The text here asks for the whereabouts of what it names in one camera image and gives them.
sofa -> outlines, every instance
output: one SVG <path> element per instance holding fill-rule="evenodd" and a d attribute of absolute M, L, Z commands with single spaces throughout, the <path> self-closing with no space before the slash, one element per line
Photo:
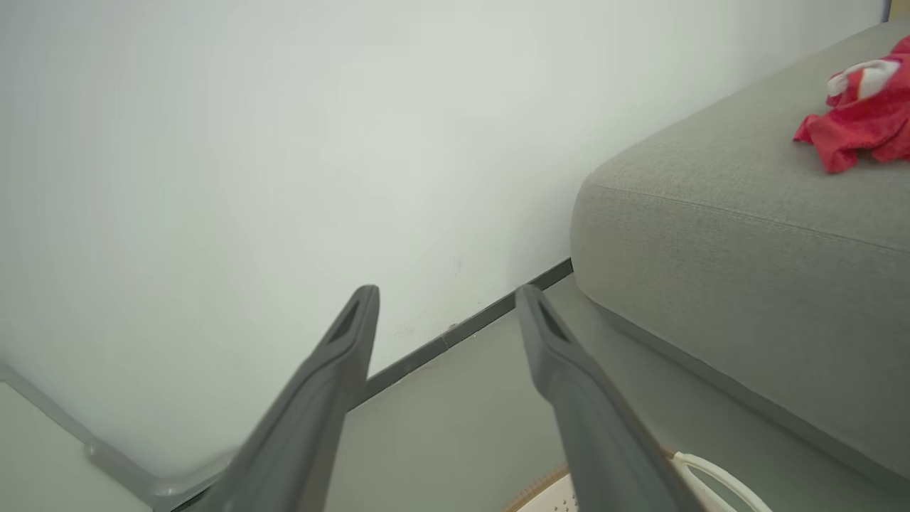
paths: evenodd
<path fill-rule="evenodd" d="M 870 28 L 625 150 L 571 225 L 611 322 L 889 486 L 910 480 L 910 164 L 826 174 L 793 134 L 907 35 Z"/>

gray sofa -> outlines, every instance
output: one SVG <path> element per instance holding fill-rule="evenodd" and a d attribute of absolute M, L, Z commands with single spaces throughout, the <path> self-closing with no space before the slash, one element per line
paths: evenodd
<path fill-rule="evenodd" d="M 647 138 L 585 181 L 571 256 L 623 329 L 883 483 L 910 479 L 910 164 L 827 175 L 792 142 L 873 27 Z"/>

white handle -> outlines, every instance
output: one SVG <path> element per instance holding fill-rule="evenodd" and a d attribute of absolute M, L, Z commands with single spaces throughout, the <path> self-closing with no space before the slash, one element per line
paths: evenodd
<path fill-rule="evenodd" d="M 713 479 L 717 480 L 725 487 L 733 491 L 746 505 L 752 508 L 754 512 L 772 512 L 771 509 L 762 501 L 761 498 L 756 495 L 752 489 L 747 487 L 743 482 L 740 482 L 736 479 L 735 476 L 727 473 L 722 467 L 713 464 L 699 456 L 694 456 L 690 454 L 683 454 L 677 452 L 673 455 L 673 458 L 670 459 L 682 474 L 682 478 L 693 487 L 700 489 L 705 495 L 710 499 L 717 502 L 718 505 L 723 508 L 724 512 L 736 512 L 733 507 L 730 507 L 723 498 L 717 496 L 717 493 L 712 491 L 704 482 L 696 476 L 690 467 L 695 467 L 704 473 L 707 473 Z"/>

sofa seam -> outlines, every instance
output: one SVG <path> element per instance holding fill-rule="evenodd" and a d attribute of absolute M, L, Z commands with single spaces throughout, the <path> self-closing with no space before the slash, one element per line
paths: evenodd
<path fill-rule="evenodd" d="M 867 249 L 869 251 L 877 252 L 877 253 L 884 254 L 884 255 L 890 256 L 893 253 L 896 253 L 896 254 L 900 254 L 902 256 L 910 256 L 910 251 L 908 251 L 908 250 L 898 249 L 896 247 L 889 247 L 887 245 L 882 245 L 880 243 L 875 243 L 875 242 L 871 242 L 871 241 L 850 238 L 850 237 L 847 237 L 844 235 L 830 233 L 827 231 L 814 230 L 812 228 L 808 228 L 805 226 L 799 226 L 796 224 L 790 224 L 788 222 L 782 222 L 780 220 L 768 219 L 768 218 L 761 217 L 761 216 L 758 216 L 753 213 L 747 213 L 747 212 L 738 211 L 738 210 L 730 210 L 730 209 L 720 208 L 717 206 L 702 204 L 702 203 L 698 203 L 698 202 L 679 200 L 676 198 L 667 198 L 664 196 L 657 196 L 657 195 L 648 194 L 648 193 L 644 193 L 644 192 L 638 192 L 635 190 L 615 189 L 613 187 L 606 187 L 599 183 L 592 183 L 590 181 L 588 183 L 594 187 L 597 187 L 598 189 L 610 190 L 613 192 L 620 192 L 623 194 L 640 196 L 640 197 L 645 197 L 645 198 L 649 198 L 649 199 L 653 199 L 653 200 L 662 200 L 662 201 L 666 201 L 666 202 L 677 203 L 677 204 L 681 204 L 683 206 L 687 206 L 687 207 L 690 207 L 693 209 L 713 210 L 713 211 L 727 214 L 730 217 L 739 217 L 739 218 L 746 219 L 746 220 L 753 220 L 753 221 L 757 221 L 759 223 L 766 224 L 768 227 L 774 226 L 781 230 L 788 230 L 790 232 L 804 234 L 804 235 L 814 237 L 817 239 L 821 239 L 821 240 L 837 241 L 837 242 L 845 243 L 848 245 L 854 245 L 854 246 L 861 247 L 863 249 Z"/>

red cloth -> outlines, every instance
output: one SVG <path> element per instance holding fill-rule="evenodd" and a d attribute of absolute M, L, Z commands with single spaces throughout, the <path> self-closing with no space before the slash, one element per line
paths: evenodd
<path fill-rule="evenodd" d="M 910 36 L 882 60 L 900 65 L 882 90 L 860 98 L 865 70 L 849 73 L 846 90 L 827 100 L 831 110 L 810 115 L 796 130 L 794 140 L 814 144 L 829 173 L 856 165 L 856 150 L 861 148 L 871 149 L 880 162 L 910 159 L 910 65 L 904 66 L 910 64 Z"/>

